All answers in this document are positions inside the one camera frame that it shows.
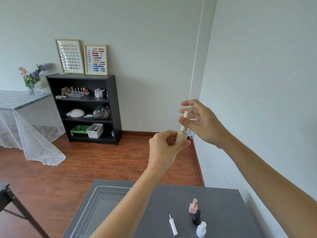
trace hand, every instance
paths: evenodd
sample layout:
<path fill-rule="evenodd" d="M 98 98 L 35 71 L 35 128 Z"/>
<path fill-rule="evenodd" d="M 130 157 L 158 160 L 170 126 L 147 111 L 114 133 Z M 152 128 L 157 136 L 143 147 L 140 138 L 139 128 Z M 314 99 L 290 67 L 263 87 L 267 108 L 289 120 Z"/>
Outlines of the hand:
<path fill-rule="evenodd" d="M 186 100 L 181 103 L 182 106 L 193 106 L 191 108 L 182 108 L 180 113 L 189 111 L 190 120 L 184 117 L 179 118 L 179 123 L 186 128 L 194 131 L 202 140 L 222 148 L 227 138 L 231 136 L 230 132 L 220 123 L 216 115 L 210 108 L 204 106 L 198 100 Z"/>
<path fill-rule="evenodd" d="M 191 144 L 190 140 L 183 140 L 175 145 L 176 136 L 176 131 L 168 130 L 156 133 L 149 140 L 150 156 L 148 169 L 158 171 L 163 175 L 174 162 L 177 153 Z"/>

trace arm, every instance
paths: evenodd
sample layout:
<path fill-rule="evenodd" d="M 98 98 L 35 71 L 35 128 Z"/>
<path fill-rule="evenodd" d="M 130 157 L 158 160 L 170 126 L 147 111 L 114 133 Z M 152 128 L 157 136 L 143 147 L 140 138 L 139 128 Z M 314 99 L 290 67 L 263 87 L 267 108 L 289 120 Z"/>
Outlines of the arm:
<path fill-rule="evenodd" d="M 177 153 L 191 144 L 190 140 L 183 140 L 169 146 L 173 145 L 176 135 L 177 132 L 168 130 L 150 139 L 146 170 L 90 238 L 133 237 L 156 184 L 172 165 Z"/>
<path fill-rule="evenodd" d="M 180 112 L 190 111 L 190 118 L 196 120 L 180 117 L 179 122 L 227 153 L 290 238 L 317 237 L 317 201 L 234 137 L 198 100 L 183 101 L 182 105 L 193 106 Z"/>

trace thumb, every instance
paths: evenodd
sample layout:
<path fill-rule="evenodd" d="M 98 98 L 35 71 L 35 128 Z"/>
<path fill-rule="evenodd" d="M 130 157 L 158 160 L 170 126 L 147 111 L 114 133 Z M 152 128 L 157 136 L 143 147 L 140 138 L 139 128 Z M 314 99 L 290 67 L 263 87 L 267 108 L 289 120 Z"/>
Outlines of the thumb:
<path fill-rule="evenodd" d="M 180 141 L 178 144 L 175 144 L 173 146 L 173 149 L 176 151 L 176 153 L 180 152 L 182 149 L 187 148 L 188 146 L 191 145 L 191 141 L 186 139 L 186 140 L 182 140 Z"/>
<path fill-rule="evenodd" d="M 189 129 L 191 129 L 192 131 L 195 132 L 196 124 L 194 124 L 194 122 L 192 120 L 187 119 L 187 118 L 182 116 L 182 117 L 179 117 L 178 122 L 181 125 L 183 125 L 184 127 L 189 128 Z"/>

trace flower vase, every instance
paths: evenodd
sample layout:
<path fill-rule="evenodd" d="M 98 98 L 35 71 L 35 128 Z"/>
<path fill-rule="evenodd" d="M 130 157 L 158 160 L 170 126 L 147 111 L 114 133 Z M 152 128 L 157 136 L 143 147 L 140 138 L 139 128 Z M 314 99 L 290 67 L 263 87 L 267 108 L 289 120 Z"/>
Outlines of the flower vase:
<path fill-rule="evenodd" d="M 38 83 L 33 84 L 29 87 L 29 95 L 41 96 L 43 95 Z"/>

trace picture frame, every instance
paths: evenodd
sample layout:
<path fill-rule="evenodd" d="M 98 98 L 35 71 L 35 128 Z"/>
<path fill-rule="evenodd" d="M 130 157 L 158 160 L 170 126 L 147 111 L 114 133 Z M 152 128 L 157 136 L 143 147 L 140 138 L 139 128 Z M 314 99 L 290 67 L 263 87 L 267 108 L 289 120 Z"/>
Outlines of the picture frame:
<path fill-rule="evenodd" d="M 107 45 L 84 45 L 85 70 L 88 75 L 108 75 Z"/>
<path fill-rule="evenodd" d="M 55 39 L 63 73 L 85 74 L 81 44 L 78 39 Z"/>

